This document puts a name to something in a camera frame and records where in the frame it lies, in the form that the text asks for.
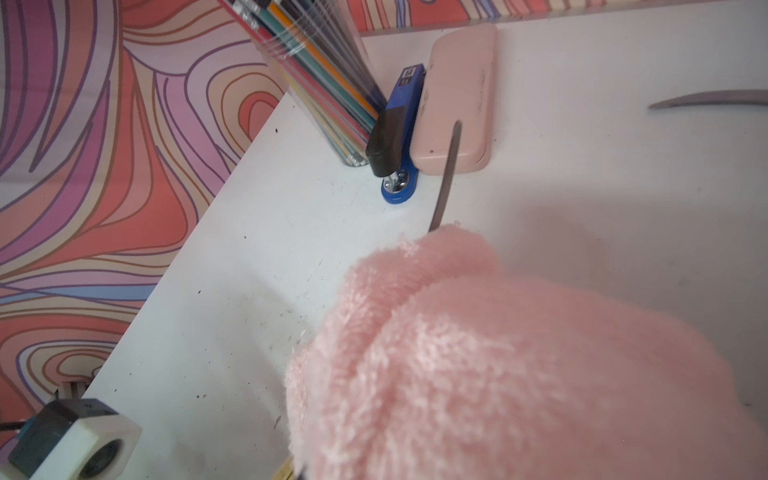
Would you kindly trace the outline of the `pink terry rag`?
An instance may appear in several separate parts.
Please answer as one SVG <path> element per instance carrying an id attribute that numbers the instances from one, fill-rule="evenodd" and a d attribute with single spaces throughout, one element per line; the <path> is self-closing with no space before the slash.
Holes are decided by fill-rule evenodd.
<path id="1" fill-rule="evenodd" d="M 285 377 L 303 479 L 763 479 L 767 436 L 684 322 L 506 276 L 444 226 L 351 268 Z"/>

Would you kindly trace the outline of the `wooden handled sickle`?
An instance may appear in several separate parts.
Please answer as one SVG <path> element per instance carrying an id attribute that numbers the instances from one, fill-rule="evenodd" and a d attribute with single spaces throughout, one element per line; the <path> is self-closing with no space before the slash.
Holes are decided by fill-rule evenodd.
<path id="1" fill-rule="evenodd" d="M 450 195 L 451 185 L 455 174 L 456 163 L 458 159 L 458 152 L 462 135 L 462 122 L 457 120 L 453 125 L 452 136 L 450 139 L 450 145 L 448 149 L 448 155 L 446 164 L 442 176 L 440 191 L 437 197 L 435 209 L 431 222 L 428 227 L 428 232 L 431 233 L 437 230 L 442 223 L 443 216 L 446 210 L 448 198 Z"/>

